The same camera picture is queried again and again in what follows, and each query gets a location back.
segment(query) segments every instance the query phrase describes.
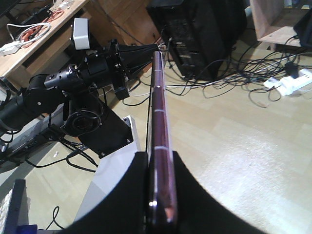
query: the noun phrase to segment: computer tower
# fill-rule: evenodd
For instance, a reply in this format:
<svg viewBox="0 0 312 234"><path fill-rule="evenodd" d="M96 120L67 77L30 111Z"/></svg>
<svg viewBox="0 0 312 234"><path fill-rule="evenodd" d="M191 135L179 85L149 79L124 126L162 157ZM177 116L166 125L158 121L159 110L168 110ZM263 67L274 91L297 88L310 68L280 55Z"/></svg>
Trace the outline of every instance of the computer tower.
<svg viewBox="0 0 312 234"><path fill-rule="evenodd" d="M217 80L247 25L242 0L152 0L147 10L185 79Z"/></svg>

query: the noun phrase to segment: blue object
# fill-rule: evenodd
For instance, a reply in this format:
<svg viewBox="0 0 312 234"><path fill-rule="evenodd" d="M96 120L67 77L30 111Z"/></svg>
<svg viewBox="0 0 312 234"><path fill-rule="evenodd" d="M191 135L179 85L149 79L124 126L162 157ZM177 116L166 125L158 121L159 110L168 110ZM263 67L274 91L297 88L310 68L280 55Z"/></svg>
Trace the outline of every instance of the blue object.
<svg viewBox="0 0 312 234"><path fill-rule="evenodd" d="M24 225L18 226L16 234L37 234L37 225Z"/></svg>

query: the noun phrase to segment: white power strip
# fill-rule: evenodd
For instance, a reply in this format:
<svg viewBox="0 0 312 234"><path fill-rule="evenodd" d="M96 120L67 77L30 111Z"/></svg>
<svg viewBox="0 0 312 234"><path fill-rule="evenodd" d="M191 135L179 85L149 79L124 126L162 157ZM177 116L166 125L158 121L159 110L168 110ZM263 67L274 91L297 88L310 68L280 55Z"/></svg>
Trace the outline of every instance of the white power strip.
<svg viewBox="0 0 312 234"><path fill-rule="evenodd" d="M291 76L284 77L279 81L279 86L276 88L282 96L290 95L294 91L310 84L312 82L312 72L308 69L301 69L299 77L294 79Z"/></svg>
<svg viewBox="0 0 312 234"><path fill-rule="evenodd" d="M0 56L10 55L16 53L21 47L20 41L14 41L8 44L5 44L0 48Z"/></svg>

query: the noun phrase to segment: black robotic arm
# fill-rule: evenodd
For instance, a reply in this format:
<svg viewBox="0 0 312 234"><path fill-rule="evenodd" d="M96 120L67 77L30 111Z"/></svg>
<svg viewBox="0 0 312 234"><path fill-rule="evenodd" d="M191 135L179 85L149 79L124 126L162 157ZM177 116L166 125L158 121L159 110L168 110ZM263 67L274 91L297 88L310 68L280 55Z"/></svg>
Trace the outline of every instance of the black robotic arm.
<svg viewBox="0 0 312 234"><path fill-rule="evenodd" d="M127 98L126 82L138 76L152 61L156 50L156 44L127 46L113 40L108 47L85 57L79 66L69 65L51 75L32 77L21 95L1 107L0 136L19 131L40 114L50 115L64 104L64 122L56 124L57 134L54 129L45 136L47 141L64 135L78 137L100 158L129 144L132 141L130 127L98 98L97 90L112 85L119 100ZM0 172L6 171L1 170L5 162L23 163L23 157L14 159L16 150L8 152L0 153Z"/></svg>

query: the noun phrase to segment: laminate floor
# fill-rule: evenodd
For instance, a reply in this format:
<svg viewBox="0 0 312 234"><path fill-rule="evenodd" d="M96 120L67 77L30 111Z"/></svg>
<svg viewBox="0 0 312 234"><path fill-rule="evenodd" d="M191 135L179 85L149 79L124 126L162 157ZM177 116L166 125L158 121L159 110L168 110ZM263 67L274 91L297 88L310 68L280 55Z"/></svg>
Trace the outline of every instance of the laminate floor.
<svg viewBox="0 0 312 234"><path fill-rule="evenodd" d="M237 47L244 51L248 46L239 42ZM246 56L262 58L269 52L259 47ZM181 83L172 70L167 68L165 73L168 85ZM207 87L204 94L211 97L227 88ZM125 102L138 103L146 96L135 95L147 92L149 87L142 84ZM203 96L202 89L192 89L182 97L167 92L173 148L199 183L239 217L270 234L312 234L310 98L312 93L306 92L271 102L267 93L254 94L253 100L266 107L261 108L240 87L210 99ZM142 148L147 105L129 107L118 102L113 107L120 117L135 119ZM40 164L68 153L57 144ZM79 156L73 162L92 167ZM57 221L63 226L71 224L92 176L66 162L34 169L26 177L30 223L45 228L52 220L53 208L60 206Z"/></svg>

